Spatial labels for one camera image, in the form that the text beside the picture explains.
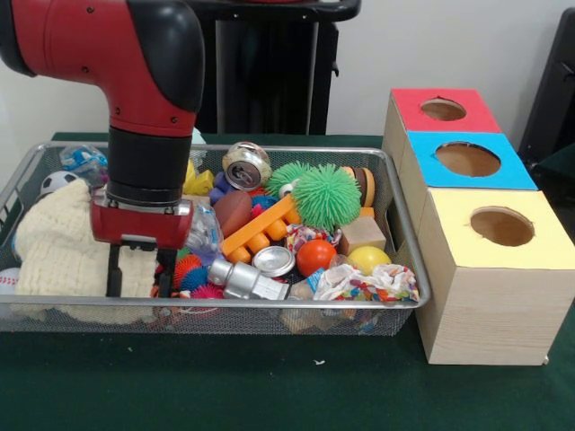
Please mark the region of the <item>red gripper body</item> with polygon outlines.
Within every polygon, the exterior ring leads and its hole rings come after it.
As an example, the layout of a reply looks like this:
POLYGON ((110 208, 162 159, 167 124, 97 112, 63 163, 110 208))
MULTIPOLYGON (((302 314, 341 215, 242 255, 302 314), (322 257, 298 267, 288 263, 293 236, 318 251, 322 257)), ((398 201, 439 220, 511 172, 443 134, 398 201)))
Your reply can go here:
POLYGON ((193 203, 186 199, 175 207, 138 207, 112 201, 104 191, 94 191, 90 206, 93 237, 116 245, 135 242, 177 250, 188 237, 193 210, 193 203))

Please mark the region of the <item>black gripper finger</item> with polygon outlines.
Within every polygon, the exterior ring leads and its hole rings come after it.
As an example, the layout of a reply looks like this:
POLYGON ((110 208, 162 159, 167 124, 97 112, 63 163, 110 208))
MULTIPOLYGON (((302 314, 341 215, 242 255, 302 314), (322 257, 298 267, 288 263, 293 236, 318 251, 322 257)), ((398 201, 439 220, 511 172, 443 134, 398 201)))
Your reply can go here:
POLYGON ((109 259, 108 259, 108 273, 107 273, 107 297, 120 297, 122 288, 122 271, 119 267, 119 252, 121 246, 119 244, 111 244, 109 259))
POLYGON ((161 266, 159 272, 158 297, 169 298, 172 294, 173 274, 176 264, 177 250, 165 249, 157 252, 157 261, 161 266))

